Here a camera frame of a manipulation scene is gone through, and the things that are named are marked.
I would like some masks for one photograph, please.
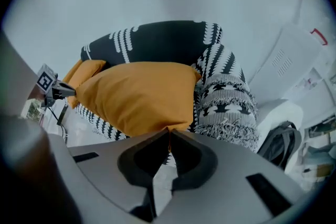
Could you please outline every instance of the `backpack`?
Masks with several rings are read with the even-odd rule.
[[[301,142],[301,134],[295,125],[285,121],[268,133],[258,154],[285,170],[288,160],[298,150]]]

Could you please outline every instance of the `yellow cushion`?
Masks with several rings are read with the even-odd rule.
[[[69,83],[70,79],[72,78],[72,76],[75,74],[76,70],[79,68],[79,66],[82,64],[82,60],[79,60],[74,66],[73,68],[70,69],[70,71],[67,73],[67,75],[63,78],[63,81],[65,83]]]
[[[173,62],[134,62],[109,68],[76,89],[78,101],[126,135],[185,130],[201,76]]]
[[[103,60],[86,60],[82,62],[69,80],[68,84],[76,90],[88,79],[99,73],[105,63],[106,62]],[[71,108],[74,109],[78,105],[78,100],[75,96],[70,96],[68,97],[68,103]]]

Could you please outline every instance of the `black bag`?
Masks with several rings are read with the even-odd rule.
[[[285,170],[288,160],[301,142],[300,132],[292,122],[286,121],[268,133],[258,154]]]

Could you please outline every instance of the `red object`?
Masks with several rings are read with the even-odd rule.
[[[314,30],[312,32],[310,32],[312,35],[317,34],[323,41],[324,43],[321,43],[323,46],[328,45],[328,41],[326,40],[326,38],[323,36],[323,34],[321,34],[320,31],[318,31],[316,28],[314,28]]]

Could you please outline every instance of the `vent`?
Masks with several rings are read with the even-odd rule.
[[[278,69],[279,77],[282,77],[286,73],[286,71],[288,70],[288,68],[291,66],[292,63],[293,63],[292,60],[287,57],[287,59]]]
[[[274,57],[274,59],[273,59],[273,61],[272,61],[272,65],[274,66],[274,67],[276,67],[279,63],[280,63],[280,61],[281,61],[281,59],[282,59],[282,57],[284,56],[284,52],[283,52],[283,50],[279,50],[279,52],[277,53],[277,55]]]

